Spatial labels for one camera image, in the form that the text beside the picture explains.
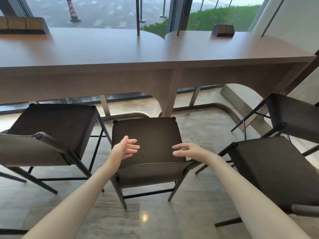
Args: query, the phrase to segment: chair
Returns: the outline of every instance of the chair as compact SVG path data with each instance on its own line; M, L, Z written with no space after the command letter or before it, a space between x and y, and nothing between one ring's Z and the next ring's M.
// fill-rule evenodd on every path
M261 114L258 110L266 105L269 116ZM303 102L291 97L280 94L270 94L255 109L253 109L240 123L238 123L231 131L233 132L239 125L243 123L253 114L257 114L269 118L273 129L265 133L262 138L269 137L278 132L291 135L297 138L305 139L311 142L319 143L319 102L315 105ZM244 138L246 139L246 131L244 129ZM304 156L308 156L319 150L319 145L306 151Z
M171 192L172 199L187 173L201 164L193 159L175 157L172 146L181 143L175 117L140 118L114 121L112 147L125 135L137 139L140 149L132 157L122 160L120 168L111 178L114 189L126 209L125 199ZM172 189L123 196L122 189L175 181Z
M226 153L228 162L285 213L319 217L319 173L289 140L279 136L233 142L220 152ZM237 217L215 226L239 222Z
M96 120L102 127L89 169L81 159ZM95 106L78 104L31 104L12 127L0 133L0 164L50 192L58 191L43 183L56 180L88 179L101 138L111 138ZM34 166L75 164L85 177L36 178ZM25 171L20 166L30 166Z

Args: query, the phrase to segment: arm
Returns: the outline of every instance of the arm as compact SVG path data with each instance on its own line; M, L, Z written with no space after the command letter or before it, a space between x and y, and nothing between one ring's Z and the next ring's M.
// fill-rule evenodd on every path
M216 173L253 239L310 239L275 203L220 156L193 143L182 143L173 148L180 148L173 152L175 156L203 162Z
M139 146L132 144L136 142L136 139L128 139L125 136L119 144L113 147L105 164L39 221L23 239L75 238L101 190L118 170L121 160L137 152L136 149Z

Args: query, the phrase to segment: left hand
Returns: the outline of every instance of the left hand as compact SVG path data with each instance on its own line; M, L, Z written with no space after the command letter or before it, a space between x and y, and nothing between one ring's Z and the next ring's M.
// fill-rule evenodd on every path
M137 149L140 148L139 145L133 145L136 143L136 139L129 139L128 136L125 136L122 141L118 144L114 145L110 156L108 157L107 161L113 161L116 170L120 167L121 161L123 159L129 158L133 156L133 153L137 153Z

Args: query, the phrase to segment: metal pole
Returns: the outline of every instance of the metal pole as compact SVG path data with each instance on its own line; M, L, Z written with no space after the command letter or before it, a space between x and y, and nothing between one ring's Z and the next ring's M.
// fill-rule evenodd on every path
M200 6L200 11L202 10L204 0L202 0L202 5Z
M163 18L167 17L167 16L165 16L165 2L166 2L166 0L164 0L163 15L160 15L160 17L163 17Z
M219 1L219 0L217 0L217 2L216 2L216 6L215 6L215 8L217 7L218 1Z
M230 4L232 3L232 1L233 1L233 0L230 0L230 3L229 3L229 6L228 6L228 7L230 7Z
M279 11L279 9L280 9L280 7L281 7L281 5L282 5L283 2L284 2L284 0L281 0L279 6L277 7L275 13L274 13L273 16L271 17L271 19L270 19L269 23L267 24L267 26L266 26L266 28L265 28L263 34L261 35L262 37L265 35L267 29L269 28L270 24L272 23L273 19L275 18L276 14L277 14L277 12Z
M136 29L137 29L137 35L140 35L140 30L139 30L139 20L138 20L138 16L139 16L139 3L138 0L135 0L136 2Z
M186 0L183 0L182 4L181 4L181 15L180 15L180 19L179 19L179 22L178 22L178 27L177 27L177 36L179 36L179 32L181 30L181 21L183 19L183 13L184 13L184 8L185 8L185 2Z
M142 5L143 5L143 0L141 0L140 23L145 23L145 19L142 19L142 9L143 9Z

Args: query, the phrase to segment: right hand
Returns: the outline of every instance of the right hand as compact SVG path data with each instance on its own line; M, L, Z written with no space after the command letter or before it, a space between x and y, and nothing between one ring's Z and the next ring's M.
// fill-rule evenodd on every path
M213 154L212 152L207 151L192 142L180 143L174 145L172 148L180 149L173 152L173 155L176 157L189 157L205 164L207 164L210 155Z

